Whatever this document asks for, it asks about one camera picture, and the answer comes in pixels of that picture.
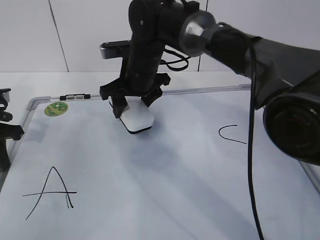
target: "whiteboard frame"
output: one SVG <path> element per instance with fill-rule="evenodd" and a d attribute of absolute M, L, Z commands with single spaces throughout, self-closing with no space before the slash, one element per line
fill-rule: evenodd
<path fill-rule="evenodd" d="M 250 84 L 241 84 L 238 86 L 220 86 L 220 87 L 204 87 L 204 88 L 191 88 L 191 89 L 180 89 L 180 90 L 167 90 L 163 91 L 163 95 L 181 95 L 181 94 L 200 94 L 200 93 L 213 93 L 213 92 L 229 92 L 229 91 L 248 91 L 250 90 L 251 85 Z M 66 99 L 62 100 L 61 102 L 73 102 L 73 101 L 91 101 L 91 100 L 99 100 L 101 99 L 100 95 L 98 94 L 91 94 L 90 99 L 83 99 L 83 98 L 74 98 L 74 99 Z M 24 117 L 21 121 L 21 127 L 23 128 L 24 132 L 26 133 L 29 127 L 29 124 L 33 118 L 33 115 L 35 113 L 35 110 L 37 109 L 39 104 L 45 104 L 45 103 L 54 103 L 56 101 L 60 101 L 60 97 L 51 97 L 51 96 L 43 96 L 43 97 L 35 97 L 30 100 L 26 107 L 26 111 L 24 114 Z M 19 150 L 19 147 L 24 140 L 24 137 L 22 137 L 19 141 L 12 141 L 10 147 L 8 148 L 8 156 L 10 159 L 10 162 L 12 163 L 15 159 L 15 156 L 17 155 L 17 152 Z M 320 175 L 317 174 L 317 172 L 314 170 L 313 165 L 299 161 L 302 168 L 310 178 L 312 184 L 317 189 L 317 191 L 320 194 Z M 8 172 L 2 172 L 0 173 L 0 193 L 1 189 L 5 183 L 6 177 L 8 175 Z"/>

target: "camera lens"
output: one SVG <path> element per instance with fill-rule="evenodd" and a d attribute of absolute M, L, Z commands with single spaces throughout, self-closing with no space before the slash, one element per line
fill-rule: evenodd
<path fill-rule="evenodd" d="M 264 111 L 264 127 L 286 154 L 320 164 L 320 111 L 306 100 L 283 97 Z"/>

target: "whiteboard eraser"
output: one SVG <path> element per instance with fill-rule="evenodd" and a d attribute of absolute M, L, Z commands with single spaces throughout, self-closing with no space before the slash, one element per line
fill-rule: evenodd
<path fill-rule="evenodd" d="M 120 120 L 131 134 L 149 130 L 154 124 L 155 117 L 140 97 L 126 97 L 128 106 L 123 110 Z"/>

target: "black cable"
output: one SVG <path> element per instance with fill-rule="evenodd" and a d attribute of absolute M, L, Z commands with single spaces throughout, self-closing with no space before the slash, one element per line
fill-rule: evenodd
<path fill-rule="evenodd" d="M 260 240 L 264 240 L 264 235 L 262 233 L 258 212 L 257 212 L 257 205 L 256 205 L 256 198 L 255 198 L 255 191 L 254 191 L 254 184 L 253 184 L 253 142 L 254 142 L 254 125 L 255 125 L 255 93 L 256 93 L 256 78 L 257 78 L 257 56 L 256 51 L 253 47 L 251 40 L 243 34 L 250 52 L 250 62 L 251 62 L 251 93 L 250 93 L 250 110 L 249 110 L 249 133 L 248 133 L 248 185 L 249 185 L 249 194 L 251 199 L 251 208 L 252 213 L 255 221 L 255 226 L 258 231 L 258 235 Z"/>
<path fill-rule="evenodd" d="M 184 57 L 182 56 L 181 54 L 175 52 L 175 51 L 172 51 L 172 50 L 169 50 L 169 49 L 164 49 L 164 52 L 167 53 L 167 54 L 171 54 L 171 55 L 174 55 L 178 58 L 180 58 L 179 60 L 176 60 L 176 61 L 165 61 L 163 59 L 161 59 L 161 62 L 160 62 L 160 65 L 166 65 L 168 69 L 170 69 L 171 71 L 174 71 L 174 72 L 180 72 L 180 71 L 183 71 L 183 70 L 186 70 L 188 67 L 189 67 L 189 59 L 191 57 Z M 171 64 L 177 64 L 177 63 L 181 63 L 181 62 L 185 62 L 186 65 L 183 66 L 183 67 L 173 67 L 173 66 L 170 66 Z"/>

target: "white whiteboard surface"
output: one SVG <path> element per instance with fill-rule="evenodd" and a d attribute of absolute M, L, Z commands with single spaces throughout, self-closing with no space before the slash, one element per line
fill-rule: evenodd
<path fill-rule="evenodd" d="M 66 71 L 48 0 L 1 0 L 0 72 Z"/>
<path fill-rule="evenodd" d="M 6 240 L 258 239 L 247 184 L 249 91 L 166 95 L 151 130 L 130 135 L 107 101 L 40 104 L 0 194 Z M 44 194 L 55 166 L 65 194 Z M 269 140 L 256 113 L 254 187 L 265 239 L 318 240 L 320 196 L 298 161 Z M 52 172 L 45 192 L 64 191 Z"/>
<path fill-rule="evenodd" d="M 132 0 L 50 0 L 70 72 L 118 72 L 121 58 L 102 59 L 100 44 L 131 39 L 129 5 Z M 198 0 L 201 9 L 207 0 Z M 163 54 L 167 62 L 177 57 Z M 187 71 L 197 71 L 199 58 L 189 60 Z M 166 66 L 159 71 L 170 72 Z"/>

